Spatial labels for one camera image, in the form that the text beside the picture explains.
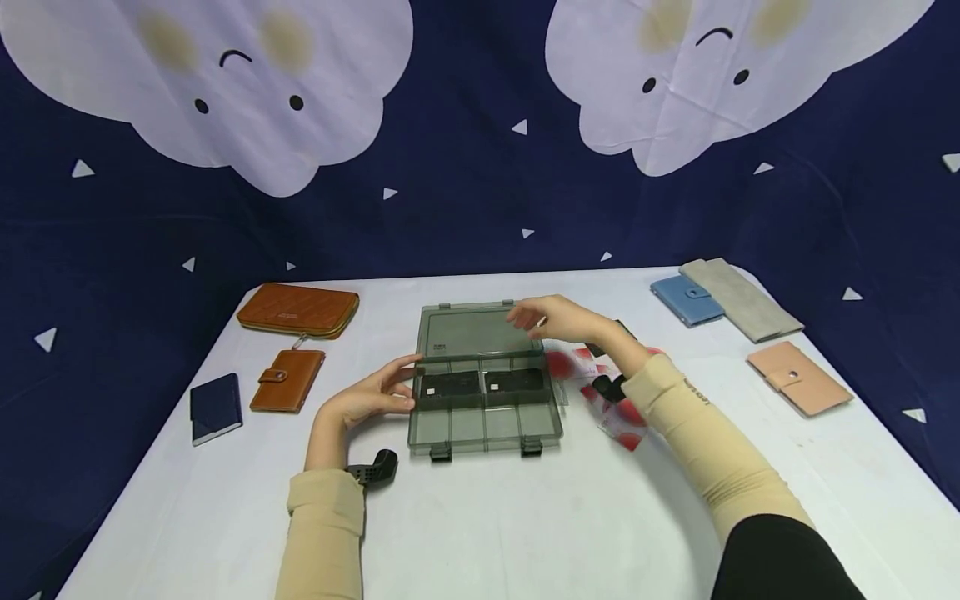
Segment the hand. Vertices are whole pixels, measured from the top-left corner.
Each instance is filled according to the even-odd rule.
[[[329,399],[313,419],[304,470],[345,468],[348,429],[373,415],[410,413],[414,392],[400,382],[413,377],[414,370],[407,367],[422,358],[401,356]]]
[[[513,323],[517,329],[526,329],[531,340],[553,339],[588,344],[598,342],[604,330],[613,323],[603,315],[559,295],[517,302],[507,315],[507,322]]]
[[[329,399],[317,418],[340,422],[350,429],[373,415],[409,414],[415,405],[414,391],[400,382],[413,378],[414,370],[406,367],[422,358],[421,354],[409,354],[387,363]]]

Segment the white tablecloth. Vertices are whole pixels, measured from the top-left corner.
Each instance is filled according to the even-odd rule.
[[[247,407],[257,377],[293,338],[231,320],[191,387],[237,372],[244,426],[193,447],[184,392],[60,598],[272,598],[288,480],[302,468],[324,400],[414,351],[426,304],[549,293],[619,318],[668,352],[780,471],[868,598],[957,597],[960,516],[870,410],[857,398],[802,417],[744,362],[758,347],[729,321],[687,329],[649,292],[652,281],[674,274],[305,283],[358,292],[361,304],[341,339],[304,345],[326,350],[327,359],[295,417]],[[787,339],[839,378],[804,335]],[[561,447],[539,459],[481,453],[432,465],[409,456],[406,419],[362,427],[352,462],[368,463],[382,447],[400,458],[394,484],[367,499],[367,600],[707,598],[721,548],[662,440],[650,436],[626,451],[596,428],[575,391],[564,430]]]

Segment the zip wallet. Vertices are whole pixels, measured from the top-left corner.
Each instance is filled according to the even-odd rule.
[[[260,387],[250,403],[250,409],[268,413],[298,413],[325,358],[322,350],[281,350],[274,364],[260,375]]]
[[[264,283],[237,312],[237,321],[251,329],[335,340],[359,306],[360,297],[354,292]]]
[[[713,299],[706,288],[697,285],[689,277],[678,275],[654,281],[650,291],[687,327],[724,316],[723,306]]]
[[[774,390],[808,417],[853,399],[836,379],[790,342],[780,342],[747,357]]]

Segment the gray wallet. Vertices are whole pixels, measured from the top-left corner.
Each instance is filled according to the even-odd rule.
[[[708,290],[727,318],[755,344],[804,328],[723,258],[694,260],[680,272]]]

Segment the brown wallet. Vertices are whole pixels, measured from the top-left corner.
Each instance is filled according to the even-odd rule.
[[[335,340],[360,306],[353,292],[264,283],[237,313],[244,327]]]
[[[790,342],[754,352],[747,361],[808,417],[853,399],[853,394]]]
[[[298,413],[325,358],[321,350],[281,350],[274,364],[260,375],[260,388],[250,409]]]

